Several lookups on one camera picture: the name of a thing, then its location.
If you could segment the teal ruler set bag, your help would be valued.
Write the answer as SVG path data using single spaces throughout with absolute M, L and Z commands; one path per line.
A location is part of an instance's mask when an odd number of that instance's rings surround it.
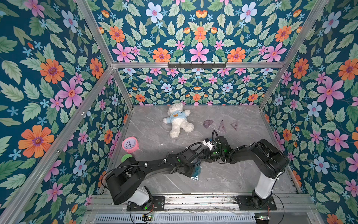
M 199 177 L 200 177 L 200 174 L 201 174 L 201 166 L 200 165 L 195 166 L 194 171 L 193 171 L 193 173 L 191 175 L 191 178 L 193 180 L 197 181 L 199 179 Z

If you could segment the purple narrow triangle ruler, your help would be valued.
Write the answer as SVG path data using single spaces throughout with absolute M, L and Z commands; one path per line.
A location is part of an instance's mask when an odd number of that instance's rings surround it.
M 219 127 L 218 127 L 218 130 L 223 132 L 223 133 L 226 133 L 226 128 L 225 128 L 225 124 L 224 124 L 223 120 L 221 120 L 221 122 L 219 124 Z

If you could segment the purple protractor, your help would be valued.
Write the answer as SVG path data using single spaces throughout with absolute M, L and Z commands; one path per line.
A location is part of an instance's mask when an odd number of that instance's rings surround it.
M 203 122 L 203 127 L 204 127 L 205 129 L 208 129 L 212 124 L 213 124 L 213 120 L 207 119 L 207 120 L 205 120 L 205 121 Z

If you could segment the purple wide triangle ruler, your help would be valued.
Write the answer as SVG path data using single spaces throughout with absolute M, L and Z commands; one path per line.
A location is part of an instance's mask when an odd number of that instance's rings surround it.
M 232 128 L 235 130 L 235 131 L 238 131 L 238 128 L 239 128 L 239 122 L 238 121 L 234 121 L 233 123 L 230 124 L 232 126 Z

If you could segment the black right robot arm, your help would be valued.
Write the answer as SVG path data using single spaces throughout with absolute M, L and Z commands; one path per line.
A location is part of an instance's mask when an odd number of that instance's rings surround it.
M 254 161 L 261 174 L 252 192 L 251 200 L 244 205 L 257 209 L 263 208 L 269 202 L 275 183 L 289 163 L 284 154 L 266 139 L 231 148 L 225 137 L 213 131 L 212 139 L 205 139 L 202 145 L 205 148 L 198 153 L 198 157 L 206 162 L 236 164 L 242 161 Z

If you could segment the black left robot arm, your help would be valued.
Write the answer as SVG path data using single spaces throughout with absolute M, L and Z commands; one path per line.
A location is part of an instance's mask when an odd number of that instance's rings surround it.
M 177 154 L 153 161 L 137 161 L 130 157 L 105 176 L 107 189 L 115 205 L 122 204 L 134 196 L 145 179 L 155 175 L 179 173 L 196 179 L 201 172 L 201 158 L 197 151 L 201 142 L 188 146 Z

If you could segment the white teddy bear blue shirt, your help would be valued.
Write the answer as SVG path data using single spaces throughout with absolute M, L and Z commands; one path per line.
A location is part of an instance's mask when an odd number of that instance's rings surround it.
M 190 115 L 190 110 L 183 110 L 184 105 L 182 103 L 176 103 L 169 107 L 168 117 L 163 119 L 165 124 L 171 124 L 170 131 L 171 138 L 177 138 L 180 135 L 180 130 L 183 129 L 186 133 L 190 133 L 194 130 L 194 125 L 187 121 L 187 117 Z

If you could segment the white vent grille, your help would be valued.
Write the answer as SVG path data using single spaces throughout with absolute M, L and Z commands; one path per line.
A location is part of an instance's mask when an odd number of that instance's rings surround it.
M 232 213 L 157 213 L 143 217 L 142 214 L 97 215 L 95 224 L 255 224 L 254 214 Z

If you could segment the pink alarm clock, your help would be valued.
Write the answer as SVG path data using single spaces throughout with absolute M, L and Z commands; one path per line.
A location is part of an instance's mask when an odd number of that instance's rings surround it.
M 123 140 L 122 149 L 128 154 L 134 153 L 135 151 L 137 151 L 139 149 L 139 142 L 133 136 L 128 137 Z

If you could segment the green small jar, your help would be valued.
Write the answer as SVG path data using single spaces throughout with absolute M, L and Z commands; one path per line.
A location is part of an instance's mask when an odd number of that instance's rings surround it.
M 121 158 L 121 162 L 124 162 L 125 160 L 131 158 L 132 155 L 131 154 L 125 154 L 122 158 Z

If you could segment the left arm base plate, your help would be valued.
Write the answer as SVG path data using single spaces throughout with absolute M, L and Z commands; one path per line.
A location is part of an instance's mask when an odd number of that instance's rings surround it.
M 142 205 L 138 205 L 133 200 L 129 200 L 127 203 L 126 211 L 164 211 L 165 197 L 164 196 L 153 196 L 149 198 L 147 202 Z

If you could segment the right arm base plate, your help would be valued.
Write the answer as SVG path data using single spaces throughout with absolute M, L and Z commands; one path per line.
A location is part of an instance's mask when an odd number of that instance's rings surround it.
M 241 211 L 276 211 L 277 206 L 272 196 L 261 199 L 258 196 L 237 196 L 235 201 Z

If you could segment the black hook rail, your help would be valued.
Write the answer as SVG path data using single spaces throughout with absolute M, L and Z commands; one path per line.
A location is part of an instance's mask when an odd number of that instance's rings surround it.
M 185 62 L 185 63 L 181 63 L 181 62 L 177 62 L 177 63 L 168 63 L 167 67 L 168 68 L 173 68 L 173 69 L 222 69 L 222 68 L 226 68 L 227 63 L 217 63 L 217 62 L 213 62 L 213 63 L 206 63 L 206 62 Z

